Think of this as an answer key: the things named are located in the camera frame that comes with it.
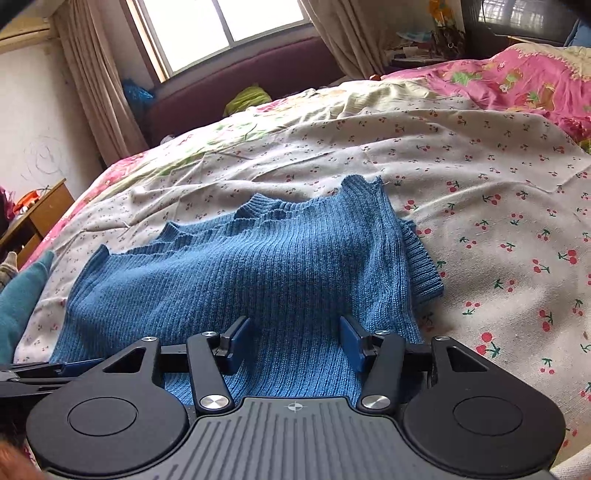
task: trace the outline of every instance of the window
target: window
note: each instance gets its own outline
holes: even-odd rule
[[[478,20],[540,32],[544,28],[544,5],[528,0],[483,0]]]
[[[264,35],[309,22],[298,0],[126,0],[164,79]]]

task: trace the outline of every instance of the crosshair logo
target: crosshair logo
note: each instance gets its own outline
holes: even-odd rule
[[[302,408],[305,408],[305,405],[302,405],[301,403],[298,403],[296,401],[291,402],[289,405],[285,406],[286,408],[289,408],[291,411],[300,411]]]

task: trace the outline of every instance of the curtain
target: curtain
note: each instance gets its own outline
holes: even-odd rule
[[[353,79],[384,73],[384,49],[376,0],[301,0],[341,70]]]
[[[94,0],[67,0],[54,15],[90,129],[107,165],[147,150],[129,108]]]

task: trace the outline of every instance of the bed sheet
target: bed sheet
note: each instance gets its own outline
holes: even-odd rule
[[[579,469],[591,465],[591,157],[568,135],[403,80],[347,82],[225,122],[145,153],[52,234],[56,260],[15,361],[50,357],[100,244],[124,251],[256,192],[306,200],[348,174],[379,175],[446,288],[417,312],[426,338],[452,335],[556,401],[568,427],[558,462],[578,453]]]
[[[591,48],[519,43],[487,60],[455,60],[384,78],[421,78],[486,110],[543,115],[591,153]]]

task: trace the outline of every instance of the maroon headboard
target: maroon headboard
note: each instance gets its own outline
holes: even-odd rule
[[[328,85],[342,76],[320,37],[267,50],[157,100],[146,115],[147,140],[154,146],[166,135],[221,120],[226,104],[254,83],[275,100]]]

